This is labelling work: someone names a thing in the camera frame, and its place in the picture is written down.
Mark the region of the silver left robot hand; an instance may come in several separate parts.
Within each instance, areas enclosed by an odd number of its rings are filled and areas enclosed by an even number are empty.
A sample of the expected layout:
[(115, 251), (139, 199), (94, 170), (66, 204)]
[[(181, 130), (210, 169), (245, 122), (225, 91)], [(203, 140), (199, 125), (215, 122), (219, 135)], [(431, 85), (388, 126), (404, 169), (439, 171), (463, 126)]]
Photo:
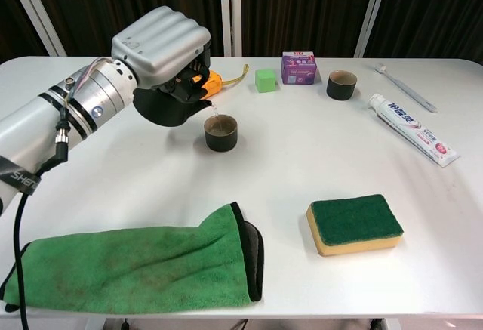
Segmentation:
[(159, 89), (193, 103), (206, 95), (210, 43), (208, 29), (161, 6), (112, 38), (111, 57), (129, 67), (139, 89)]

